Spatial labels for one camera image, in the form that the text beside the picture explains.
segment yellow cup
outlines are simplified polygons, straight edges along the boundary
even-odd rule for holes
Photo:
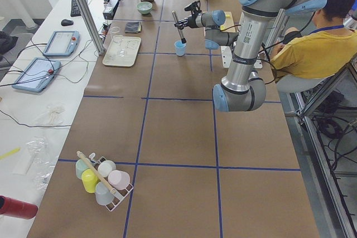
[[[95,192],[95,186],[99,182],[99,178],[91,169],[87,169],[82,173],[82,182],[85,190],[89,193]]]

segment blue lanyard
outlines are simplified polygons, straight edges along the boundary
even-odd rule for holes
[[[344,27],[345,27],[344,25],[335,25],[335,26],[324,27],[324,28],[316,29],[316,30],[312,31],[310,34],[317,33],[317,32],[320,32],[320,31],[340,29],[340,28],[344,28]]]

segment cup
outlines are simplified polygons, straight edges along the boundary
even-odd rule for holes
[[[91,169],[85,170],[82,173],[81,179],[85,190],[89,193],[94,193],[95,186],[99,182],[99,178],[94,174],[94,172]]]
[[[130,176],[127,172],[113,170],[108,176],[108,182],[117,190],[123,190],[128,187]]]
[[[113,42],[120,44],[123,40],[123,36],[120,35],[120,27],[115,26],[109,29],[109,34]]]
[[[79,159],[76,162],[76,176],[78,179],[82,179],[82,173],[87,170],[89,167],[84,163],[82,159]]]
[[[38,207],[33,203],[0,196],[0,215],[29,220],[37,214],[37,210]]]
[[[182,43],[180,40],[176,41],[175,50],[177,56],[183,56],[186,52],[186,43]]]
[[[101,206],[106,206],[113,202],[114,195],[110,193],[108,188],[106,188],[102,182],[99,182],[95,186],[95,199]]]
[[[115,166],[115,163],[111,160],[105,160],[104,162],[100,163],[98,167],[98,172],[101,174],[104,178],[109,176],[109,173],[113,170],[116,170],[117,167]]]

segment tablet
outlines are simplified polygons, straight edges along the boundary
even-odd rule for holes
[[[41,92],[58,72],[61,62],[44,58],[34,58],[25,71],[16,79],[14,89]]]
[[[68,57],[79,42],[78,31],[55,31],[47,43],[43,54],[46,57]]]

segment yellow marker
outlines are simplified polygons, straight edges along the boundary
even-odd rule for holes
[[[11,151],[9,151],[7,153],[4,153],[2,156],[0,156],[0,160],[6,158],[8,156],[11,156],[14,153],[17,153],[19,150],[20,150],[20,147],[17,147],[14,150],[11,150]]]

